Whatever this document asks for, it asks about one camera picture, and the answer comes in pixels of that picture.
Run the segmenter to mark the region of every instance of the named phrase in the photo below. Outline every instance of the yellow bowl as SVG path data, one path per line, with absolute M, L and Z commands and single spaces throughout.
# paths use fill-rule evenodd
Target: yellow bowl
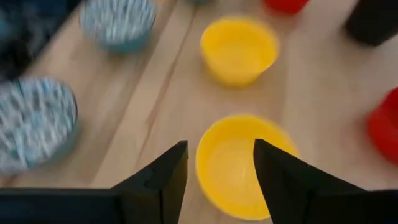
M 244 220 L 269 217 L 254 168 L 255 139 L 297 155 L 276 124 L 249 115 L 217 121 L 203 135 L 196 154 L 197 177 L 205 195 L 220 210 Z
M 220 83 L 246 86 L 275 62 L 279 41 L 272 29 L 259 21 L 225 17 L 207 27 L 201 51 Z

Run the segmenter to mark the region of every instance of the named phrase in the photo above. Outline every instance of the blue patterned bowl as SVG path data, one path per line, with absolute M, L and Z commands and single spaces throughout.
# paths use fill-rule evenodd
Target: blue patterned bowl
M 148 42 L 155 15 L 150 0 L 90 0 L 81 10 L 80 25 L 108 50 L 130 52 Z
M 77 137 L 76 99 L 66 84 L 26 78 L 0 85 L 0 175 L 64 156 Z

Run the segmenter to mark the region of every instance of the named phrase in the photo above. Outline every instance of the red cup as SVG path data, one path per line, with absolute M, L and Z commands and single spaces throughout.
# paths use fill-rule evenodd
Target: red cup
M 398 165 L 398 88 L 368 118 L 368 134 L 378 151 Z
M 288 14 L 300 12 L 308 0 L 263 0 L 269 7 Z

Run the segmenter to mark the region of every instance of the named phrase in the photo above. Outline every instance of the bowl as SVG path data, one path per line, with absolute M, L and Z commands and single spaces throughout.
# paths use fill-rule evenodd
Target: bowl
M 398 88 L 390 91 L 367 120 L 368 135 L 376 149 L 398 165 Z
M 77 137 L 77 104 L 66 84 L 26 78 L 0 86 L 0 175 L 62 158 Z
M 201 51 L 211 74 L 226 86 L 246 86 L 267 70 L 279 54 L 270 27 L 248 17 L 224 17 L 210 24 Z
M 221 211 L 244 220 L 269 217 L 254 168 L 255 139 L 297 155 L 276 124 L 243 114 L 214 123 L 200 140 L 195 158 L 198 181 L 207 198 Z
M 80 24 L 104 48 L 123 53 L 148 43 L 155 15 L 149 0 L 90 0 L 80 12 Z

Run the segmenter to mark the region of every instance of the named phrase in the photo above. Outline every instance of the wooden surface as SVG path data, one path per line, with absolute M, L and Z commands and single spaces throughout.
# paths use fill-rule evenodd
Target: wooden surface
M 283 126 L 310 164 L 365 189 L 398 187 L 398 168 L 374 150 L 364 132 L 369 110 L 398 85 L 398 39 L 376 49 L 347 39 L 341 25 L 354 0 L 311 0 L 295 17 L 264 10 L 258 0 L 157 3 L 154 36 L 139 54 L 101 50 L 71 16 L 29 72 L 71 86 L 80 139 L 61 163 L 3 178 L 3 186 L 110 187 L 181 139 L 195 155 L 213 122 L 251 113 Z M 278 61 L 242 90 L 215 83 L 200 57 L 206 26 L 230 13 L 270 23 L 282 43 Z M 207 201 L 193 156 L 188 163 L 180 223 L 244 223 Z

